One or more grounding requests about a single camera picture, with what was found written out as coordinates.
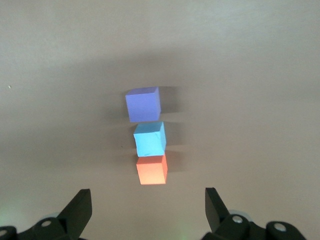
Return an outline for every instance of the black plastic part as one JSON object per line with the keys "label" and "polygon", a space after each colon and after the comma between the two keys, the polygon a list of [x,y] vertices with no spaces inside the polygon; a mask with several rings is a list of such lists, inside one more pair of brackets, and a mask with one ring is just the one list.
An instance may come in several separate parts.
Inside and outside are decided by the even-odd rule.
{"label": "black plastic part", "polygon": [[0,236],[0,240],[15,239],[17,236],[17,229],[14,226],[0,226],[0,232],[6,231],[6,234]]}
{"label": "black plastic part", "polygon": [[202,240],[306,240],[296,227],[287,222],[272,221],[265,229],[243,216],[230,215],[215,188],[205,189],[205,214],[212,232]]}
{"label": "black plastic part", "polygon": [[[277,230],[275,224],[285,226],[285,231]],[[268,240],[306,240],[295,226],[283,221],[269,222],[266,225],[266,235]]]}
{"label": "black plastic part", "polygon": [[[233,220],[233,217],[238,216],[242,218],[242,222],[238,223]],[[229,215],[218,229],[215,231],[213,235],[219,236],[228,240],[243,240],[247,239],[250,231],[250,223],[249,221],[239,215]]]}
{"label": "black plastic part", "polygon": [[82,189],[57,217],[45,218],[19,234],[13,226],[0,227],[6,230],[0,240],[78,240],[91,215],[90,189]]}
{"label": "black plastic part", "polygon": [[90,189],[82,189],[56,217],[71,239],[77,240],[92,215]]}
{"label": "black plastic part", "polygon": [[214,187],[205,189],[205,215],[212,232],[230,215],[227,207]]}

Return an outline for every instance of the white surface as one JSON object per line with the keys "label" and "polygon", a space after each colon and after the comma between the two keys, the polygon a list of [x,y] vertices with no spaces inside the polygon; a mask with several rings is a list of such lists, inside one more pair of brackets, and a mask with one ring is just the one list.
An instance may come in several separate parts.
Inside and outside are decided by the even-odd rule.
{"label": "white surface", "polygon": [[[317,239],[319,25],[319,1],[2,1],[0,226],[90,188],[83,238],[197,240],[216,187],[257,224]],[[135,167],[124,95],[149,86],[166,185]]]}

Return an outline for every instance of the blue cube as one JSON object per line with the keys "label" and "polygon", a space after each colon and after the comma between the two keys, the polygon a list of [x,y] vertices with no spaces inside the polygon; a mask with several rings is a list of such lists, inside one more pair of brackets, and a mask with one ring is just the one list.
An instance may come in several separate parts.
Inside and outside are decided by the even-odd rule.
{"label": "blue cube", "polygon": [[132,89],[125,100],[131,123],[159,120],[161,105],[157,86]]}
{"label": "blue cube", "polygon": [[166,133],[163,121],[140,123],[134,131],[138,157],[162,156],[166,150]]}

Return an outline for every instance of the stack of cubes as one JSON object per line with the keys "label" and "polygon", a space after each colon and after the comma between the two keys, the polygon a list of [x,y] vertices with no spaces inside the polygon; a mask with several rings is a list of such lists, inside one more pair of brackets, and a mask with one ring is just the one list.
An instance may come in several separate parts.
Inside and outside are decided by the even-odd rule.
{"label": "stack of cubes", "polygon": [[159,88],[143,87],[130,90],[126,105],[131,123],[139,123],[133,133],[138,161],[136,168],[142,185],[165,184],[166,159],[165,124],[161,113]]}

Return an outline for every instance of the screw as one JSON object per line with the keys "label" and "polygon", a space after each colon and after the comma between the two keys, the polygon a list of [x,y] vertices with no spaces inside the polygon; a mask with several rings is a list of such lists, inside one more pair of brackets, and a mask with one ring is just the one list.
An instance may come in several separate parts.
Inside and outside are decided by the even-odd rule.
{"label": "screw", "polygon": [[275,229],[277,229],[280,232],[286,232],[287,231],[285,225],[283,225],[282,223],[278,223],[277,222],[273,226],[274,226]]}
{"label": "screw", "polygon": [[233,216],[232,220],[237,223],[237,224],[241,224],[243,222],[242,218],[240,216]]}
{"label": "screw", "polygon": [[43,223],[41,223],[41,227],[48,227],[51,224],[50,220],[44,221]]}
{"label": "screw", "polygon": [[0,230],[0,237],[6,235],[8,233],[7,230]]}

